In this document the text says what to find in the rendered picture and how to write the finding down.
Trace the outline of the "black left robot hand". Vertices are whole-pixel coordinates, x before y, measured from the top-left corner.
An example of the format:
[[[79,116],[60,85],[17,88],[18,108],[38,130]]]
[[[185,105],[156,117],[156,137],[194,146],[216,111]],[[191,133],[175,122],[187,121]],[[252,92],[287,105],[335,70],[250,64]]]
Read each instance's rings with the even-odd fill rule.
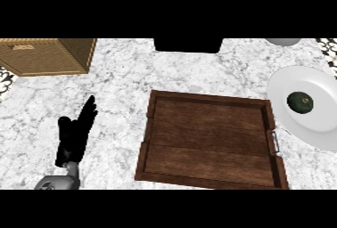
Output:
[[[66,163],[79,163],[85,156],[91,129],[98,115],[95,96],[92,95],[83,106],[79,118],[72,120],[63,116],[58,119],[60,146],[55,165],[63,167]]]

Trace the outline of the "brown wooden tray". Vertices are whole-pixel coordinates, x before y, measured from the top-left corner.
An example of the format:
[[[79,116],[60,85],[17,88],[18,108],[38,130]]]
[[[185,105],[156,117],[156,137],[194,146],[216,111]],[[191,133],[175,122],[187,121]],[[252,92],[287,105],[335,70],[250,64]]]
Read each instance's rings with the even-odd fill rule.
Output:
[[[135,179],[212,189],[289,188],[271,102],[154,90]]]

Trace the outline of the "dark green squash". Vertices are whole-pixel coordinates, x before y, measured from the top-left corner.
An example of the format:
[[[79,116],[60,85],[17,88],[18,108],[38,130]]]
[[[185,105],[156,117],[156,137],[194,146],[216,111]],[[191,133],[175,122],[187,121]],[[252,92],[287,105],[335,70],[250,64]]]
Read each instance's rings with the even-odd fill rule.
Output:
[[[287,105],[298,114],[308,114],[314,110],[312,97],[304,92],[293,92],[287,96]]]

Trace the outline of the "white plate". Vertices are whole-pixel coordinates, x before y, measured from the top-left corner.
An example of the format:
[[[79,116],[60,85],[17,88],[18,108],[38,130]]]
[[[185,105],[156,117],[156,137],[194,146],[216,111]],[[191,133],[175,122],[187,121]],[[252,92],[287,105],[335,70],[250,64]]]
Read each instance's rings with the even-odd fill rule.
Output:
[[[308,114],[289,108],[287,96],[293,92],[312,97],[314,110]],[[311,67],[284,67],[271,76],[268,98],[289,132],[314,147],[337,151],[337,79]]]

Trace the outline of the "woven wicker basket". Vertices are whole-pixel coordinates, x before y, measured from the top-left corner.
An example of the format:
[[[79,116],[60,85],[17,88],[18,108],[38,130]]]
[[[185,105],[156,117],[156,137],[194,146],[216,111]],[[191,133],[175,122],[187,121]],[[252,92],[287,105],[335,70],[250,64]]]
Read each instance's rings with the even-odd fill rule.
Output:
[[[0,66],[20,77],[88,74],[97,38],[0,38]]]

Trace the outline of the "black appliance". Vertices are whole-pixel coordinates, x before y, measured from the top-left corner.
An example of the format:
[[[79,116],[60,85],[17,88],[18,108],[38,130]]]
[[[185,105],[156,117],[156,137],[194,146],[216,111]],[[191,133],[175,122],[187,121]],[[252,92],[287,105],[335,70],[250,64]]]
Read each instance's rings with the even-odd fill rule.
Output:
[[[221,38],[156,38],[154,46],[160,52],[218,53],[224,40]]]

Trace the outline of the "grey round object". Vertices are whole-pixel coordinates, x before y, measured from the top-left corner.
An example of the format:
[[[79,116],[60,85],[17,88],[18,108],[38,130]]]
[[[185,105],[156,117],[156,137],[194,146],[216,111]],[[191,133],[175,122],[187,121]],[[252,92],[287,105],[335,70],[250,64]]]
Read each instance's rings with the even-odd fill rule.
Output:
[[[278,46],[296,45],[301,41],[299,38],[268,38],[268,41]]]

